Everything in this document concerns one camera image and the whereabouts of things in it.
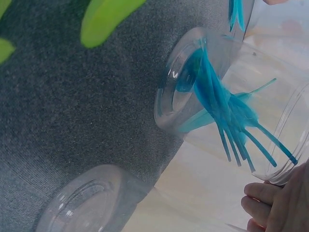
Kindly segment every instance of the plastic cup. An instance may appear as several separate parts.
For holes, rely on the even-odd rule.
[[[112,165],[89,170],[50,202],[36,232],[243,232],[162,194]]]
[[[282,151],[283,146],[273,142],[259,128],[246,125],[245,130],[260,143],[257,146],[242,134],[254,170],[248,159],[240,158],[239,149],[234,144],[239,165],[225,133],[230,163],[262,180],[285,184],[295,166],[306,162],[309,157],[309,79],[295,67],[243,42],[205,28],[194,28],[186,33],[171,53],[157,91],[154,106],[157,125],[208,154],[229,160],[217,124],[196,92],[203,44],[224,88],[241,99],[255,113],[257,122],[295,158],[292,160],[287,152]],[[233,115],[248,121],[244,115]],[[270,157],[261,151],[261,146]]]

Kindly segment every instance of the green shape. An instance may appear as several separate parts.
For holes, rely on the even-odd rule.
[[[146,0],[91,0],[82,22],[81,42],[87,48],[101,45],[115,28]]]
[[[11,2],[12,0],[0,0],[0,19],[4,15],[4,12],[6,11],[6,9],[8,9]]]
[[[0,64],[2,64],[15,51],[15,47],[11,42],[0,38]]]

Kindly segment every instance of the finger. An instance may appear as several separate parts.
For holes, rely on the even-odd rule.
[[[276,4],[284,3],[288,0],[263,0],[263,1],[266,2],[268,5],[276,5]]]
[[[265,232],[265,228],[255,222],[253,218],[248,221],[247,231],[249,232]]]
[[[272,205],[275,196],[282,188],[262,183],[252,183],[245,186],[244,193],[249,197],[255,198],[265,204]]]
[[[241,199],[241,206],[251,217],[254,218],[256,223],[266,227],[271,210],[269,205],[245,196]]]

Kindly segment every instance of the gray felt surface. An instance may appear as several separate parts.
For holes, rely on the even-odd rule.
[[[0,21],[17,47],[0,66],[0,232],[34,232],[57,191],[99,164],[154,184],[181,145],[153,117],[167,57],[193,27],[229,31],[228,0],[148,0],[87,50],[88,3],[13,0]]]

